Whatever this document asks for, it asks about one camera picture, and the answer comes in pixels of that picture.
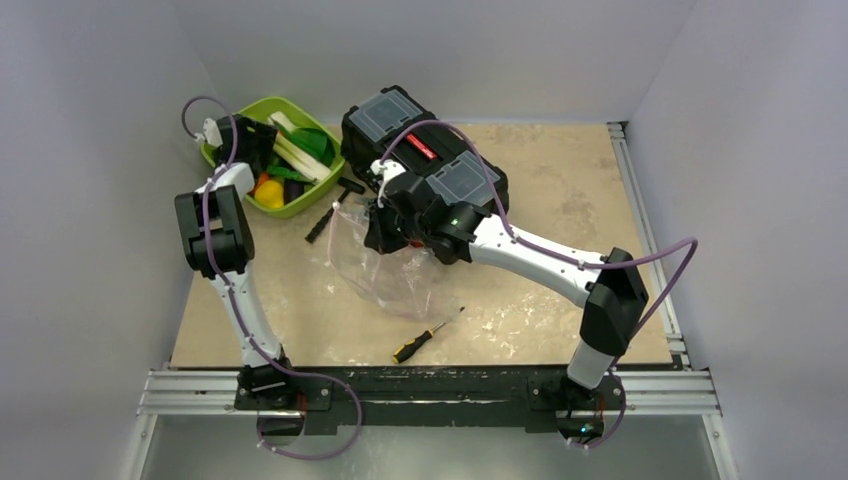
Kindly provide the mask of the clear zip top bag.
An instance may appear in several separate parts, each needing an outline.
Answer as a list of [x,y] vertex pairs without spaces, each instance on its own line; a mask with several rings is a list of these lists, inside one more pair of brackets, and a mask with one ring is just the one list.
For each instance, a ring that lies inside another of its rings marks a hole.
[[446,267],[433,253],[406,247],[379,254],[364,246],[366,230],[366,209],[358,203],[336,204],[326,230],[329,263],[360,298],[389,314],[423,322],[461,305]]

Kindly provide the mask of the toy green onion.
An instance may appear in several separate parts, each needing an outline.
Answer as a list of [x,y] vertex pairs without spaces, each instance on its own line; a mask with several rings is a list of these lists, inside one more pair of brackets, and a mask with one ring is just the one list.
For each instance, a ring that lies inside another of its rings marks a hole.
[[331,174],[328,166],[294,141],[294,133],[298,127],[283,112],[277,111],[270,114],[268,120],[278,131],[274,151],[301,177],[311,183],[320,183]]

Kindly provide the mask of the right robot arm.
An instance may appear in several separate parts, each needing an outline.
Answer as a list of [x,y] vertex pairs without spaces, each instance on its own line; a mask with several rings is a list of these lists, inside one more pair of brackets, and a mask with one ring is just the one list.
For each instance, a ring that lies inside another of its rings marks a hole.
[[411,172],[383,174],[365,245],[380,254],[416,245],[443,265],[496,267],[582,309],[580,341],[561,381],[564,399],[576,407],[599,396],[602,378],[626,353],[649,300],[629,252],[572,249],[516,229],[485,207],[448,204]]

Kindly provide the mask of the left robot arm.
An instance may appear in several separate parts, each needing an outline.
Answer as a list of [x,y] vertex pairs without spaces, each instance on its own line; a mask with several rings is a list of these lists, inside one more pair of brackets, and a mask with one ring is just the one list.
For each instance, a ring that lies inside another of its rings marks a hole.
[[255,179],[250,165],[236,160],[238,120],[229,115],[204,121],[199,138],[222,147],[225,158],[203,186],[177,195],[174,206],[186,261],[215,288],[236,333],[242,362],[239,394],[284,409],[297,399],[298,382],[288,371],[290,363],[267,320],[253,275],[255,244],[242,200]]

